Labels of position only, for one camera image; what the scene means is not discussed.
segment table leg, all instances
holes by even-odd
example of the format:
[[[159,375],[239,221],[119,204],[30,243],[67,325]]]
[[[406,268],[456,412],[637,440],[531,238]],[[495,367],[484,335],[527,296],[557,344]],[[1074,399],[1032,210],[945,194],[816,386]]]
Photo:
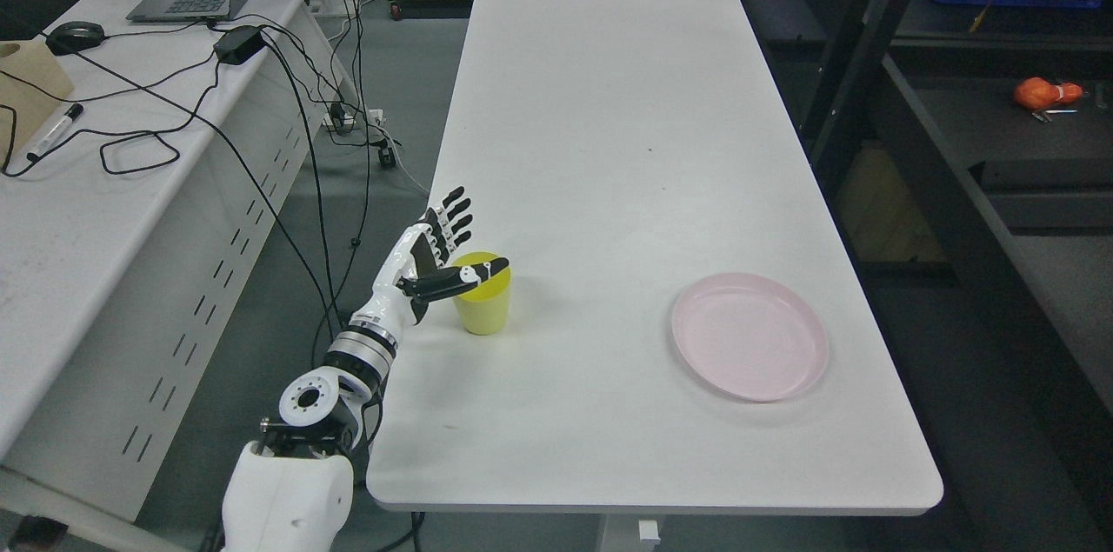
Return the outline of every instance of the table leg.
[[[69,534],[120,552],[190,552],[115,515],[0,469],[0,507],[67,524]]]
[[[660,519],[603,515],[595,552],[653,552],[660,543]]]

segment desk side panel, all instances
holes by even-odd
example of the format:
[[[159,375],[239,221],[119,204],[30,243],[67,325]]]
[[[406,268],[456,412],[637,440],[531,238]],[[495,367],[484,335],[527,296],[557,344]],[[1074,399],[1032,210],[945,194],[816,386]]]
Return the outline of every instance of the desk side panel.
[[[306,22],[293,24],[302,37]],[[323,38],[307,45],[327,63]],[[267,59],[223,130],[279,208],[308,145],[286,73]],[[324,107],[307,109],[315,132]],[[214,136],[4,465],[135,520],[273,224]]]

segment power adapter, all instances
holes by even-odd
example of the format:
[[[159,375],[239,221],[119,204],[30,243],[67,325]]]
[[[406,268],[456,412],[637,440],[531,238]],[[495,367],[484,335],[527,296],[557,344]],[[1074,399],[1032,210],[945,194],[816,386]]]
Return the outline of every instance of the power adapter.
[[[266,45],[263,42],[263,30],[258,26],[236,26],[235,29],[224,33],[213,49],[216,50],[216,58],[221,63],[238,66],[255,57],[255,52],[262,50],[264,46]]]

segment pink plate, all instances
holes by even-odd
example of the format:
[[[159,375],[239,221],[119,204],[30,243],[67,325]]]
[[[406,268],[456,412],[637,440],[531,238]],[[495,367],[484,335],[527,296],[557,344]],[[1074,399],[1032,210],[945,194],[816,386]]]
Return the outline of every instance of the pink plate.
[[[755,402],[807,390],[827,366],[827,335],[795,292],[756,274],[716,274],[680,294],[672,336],[716,387]]]

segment computer mouse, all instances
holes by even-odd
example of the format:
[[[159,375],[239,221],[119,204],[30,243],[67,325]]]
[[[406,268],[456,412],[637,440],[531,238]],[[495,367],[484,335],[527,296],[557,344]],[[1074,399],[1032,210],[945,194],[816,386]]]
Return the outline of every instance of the computer mouse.
[[[72,53],[90,48],[97,48],[105,41],[105,29],[96,22],[65,22],[51,30],[47,36],[47,48],[50,52]]]

